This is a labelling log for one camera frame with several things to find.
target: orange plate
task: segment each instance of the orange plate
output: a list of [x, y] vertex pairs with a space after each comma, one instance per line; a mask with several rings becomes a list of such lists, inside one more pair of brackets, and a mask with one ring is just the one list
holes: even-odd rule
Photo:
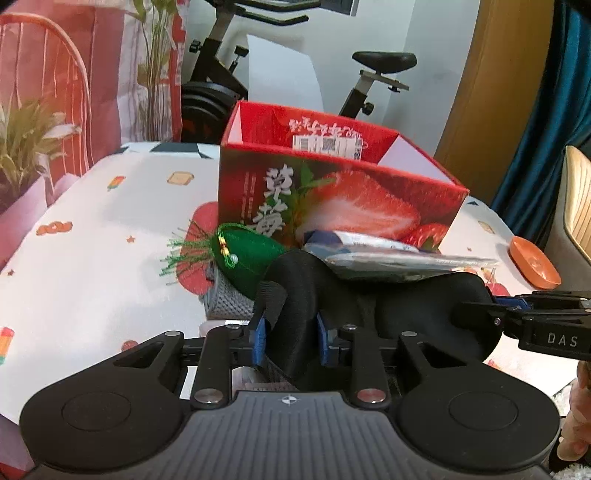
[[562, 283], [560, 275], [548, 257], [529, 240], [514, 236], [509, 246], [509, 255], [534, 287], [552, 290]]

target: white tablecloth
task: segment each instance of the white tablecloth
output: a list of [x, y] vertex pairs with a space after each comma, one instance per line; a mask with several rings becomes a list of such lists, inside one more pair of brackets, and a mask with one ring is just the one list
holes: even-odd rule
[[[173, 232], [188, 225], [195, 208], [217, 199], [219, 149], [202, 146], [213, 157], [206, 159], [146, 153], [152, 146], [131, 145], [101, 160], [47, 211], [0, 274], [0, 327], [15, 332], [0, 366], [0, 414], [8, 419], [18, 422], [35, 392], [117, 354], [127, 340], [171, 329], [199, 335], [205, 321], [199, 298], [158, 274]], [[175, 171], [195, 178], [186, 186], [167, 183]], [[125, 180], [109, 191], [116, 176]], [[53, 221], [72, 222], [72, 230], [35, 234]], [[441, 251], [500, 258], [496, 280], [511, 294], [526, 293], [532, 287], [507, 254], [511, 236], [495, 213], [469, 197]], [[203, 324], [201, 333], [216, 324]], [[575, 375], [574, 361], [522, 352], [508, 338], [491, 358], [549, 395]]]

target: silver bolt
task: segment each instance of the silver bolt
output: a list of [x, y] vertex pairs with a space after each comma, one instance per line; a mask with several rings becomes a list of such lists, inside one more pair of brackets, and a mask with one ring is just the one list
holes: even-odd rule
[[195, 392], [193, 398], [199, 403], [212, 405], [220, 403], [223, 400], [223, 393], [215, 388], [202, 388]]
[[363, 403], [381, 403], [386, 400], [386, 394], [377, 388], [364, 388], [357, 393], [357, 398]]

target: crosshair logo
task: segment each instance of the crosshair logo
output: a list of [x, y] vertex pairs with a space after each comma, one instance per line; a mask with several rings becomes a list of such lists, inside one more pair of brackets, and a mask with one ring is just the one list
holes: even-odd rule
[[283, 397], [281, 399], [281, 401], [285, 404], [285, 405], [293, 405], [294, 403], [296, 403], [298, 401], [297, 398], [292, 397], [291, 395], [288, 395], [286, 397]]

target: black knob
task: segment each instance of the black knob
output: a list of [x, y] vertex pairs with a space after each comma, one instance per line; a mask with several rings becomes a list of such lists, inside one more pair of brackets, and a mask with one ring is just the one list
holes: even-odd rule
[[199, 50], [201, 50], [201, 42], [199, 40], [193, 40], [189, 46], [189, 52], [197, 53]]
[[246, 57], [248, 55], [248, 48], [237, 45], [234, 49], [234, 54], [238, 55], [239, 57]]
[[374, 111], [374, 107], [375, 105], [373, 103], [365, 102], [363, 107], [361, 107], [361, 111], [364, 115], [371, 115], [371, 113]]

